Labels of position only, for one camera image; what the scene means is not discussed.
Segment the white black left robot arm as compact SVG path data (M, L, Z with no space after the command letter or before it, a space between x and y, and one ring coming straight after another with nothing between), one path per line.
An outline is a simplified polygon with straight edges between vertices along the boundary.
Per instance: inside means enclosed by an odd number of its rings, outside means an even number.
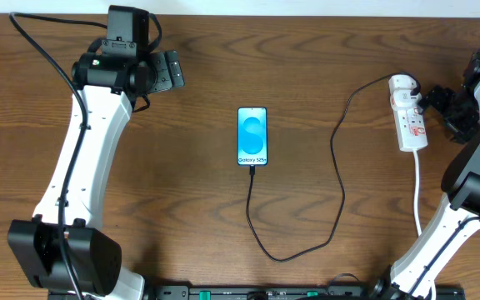
M125 268L121 246L103 233L103 201L124 128L147 99L184 84L179 56L150 37L157 17L111 6L106 34L62 75L72 114L49 186L32 217L12 221L9 247L25 277L51 299L151 299L153 287Z

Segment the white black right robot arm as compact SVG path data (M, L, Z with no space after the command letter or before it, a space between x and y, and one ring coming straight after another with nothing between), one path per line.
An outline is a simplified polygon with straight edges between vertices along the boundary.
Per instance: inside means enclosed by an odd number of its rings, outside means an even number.
M437 275L480 230L480 48L464 70L460 92L436 86L420 96L412 80L392 80L389 88L394 111L422 114L432 108L464 146L442 177L432 220L368 293L371 299L429 299Z

